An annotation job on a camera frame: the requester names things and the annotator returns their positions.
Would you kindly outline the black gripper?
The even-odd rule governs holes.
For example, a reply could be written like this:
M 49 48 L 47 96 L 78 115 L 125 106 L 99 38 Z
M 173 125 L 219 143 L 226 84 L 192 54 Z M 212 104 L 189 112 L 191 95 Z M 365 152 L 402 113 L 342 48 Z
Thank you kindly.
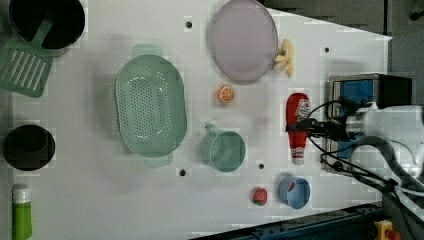
M 319 122 L 316 119 L 305 119 L 288 124 L 286 132 L 304 131 L 309 133 L 322 133 L 322 136 L 333 141 L 347 141 L 346 117 L 338 116 L 325 122 Z

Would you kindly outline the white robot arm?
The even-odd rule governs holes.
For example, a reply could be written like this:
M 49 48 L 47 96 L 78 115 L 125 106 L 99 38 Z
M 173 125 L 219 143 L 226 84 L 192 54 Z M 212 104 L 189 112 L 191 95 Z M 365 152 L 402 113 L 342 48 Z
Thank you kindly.
M 370 145 L 380 151 L 391 171 L 401 180 L 406 196 L 423 206 L 423 108 L 403 105 L 380 108 L 374 102 L 359 105 L 337 102 L 341 115 L 320 122 L 311 113 L 297 109 L 287 122 L 288 132 L 335 142 L 351 141 L 355 147 Z

